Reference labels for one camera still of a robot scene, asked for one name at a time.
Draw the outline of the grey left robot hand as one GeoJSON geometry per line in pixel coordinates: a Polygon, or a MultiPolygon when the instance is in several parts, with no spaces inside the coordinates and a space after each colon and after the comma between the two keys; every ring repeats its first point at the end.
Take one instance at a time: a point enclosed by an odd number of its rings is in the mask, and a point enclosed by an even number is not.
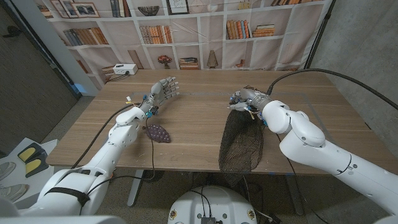
{"type": "Polygon", "coordinates": [[[175,77],[167,77],[153,84],[149,96],[139,108],[145,114],[156,112],[167,100],[179,95],[179,86],[175,79],[175,77]]]}

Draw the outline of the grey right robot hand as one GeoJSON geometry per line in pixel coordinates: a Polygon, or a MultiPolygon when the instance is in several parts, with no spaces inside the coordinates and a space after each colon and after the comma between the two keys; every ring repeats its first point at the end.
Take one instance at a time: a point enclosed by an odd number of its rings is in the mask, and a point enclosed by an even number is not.
{"type": "Polygon", "coordinates": [[[242,88],[230,98],[228,109],[236,111],[260,112],[272,100],[263,92],[242,88]]]}

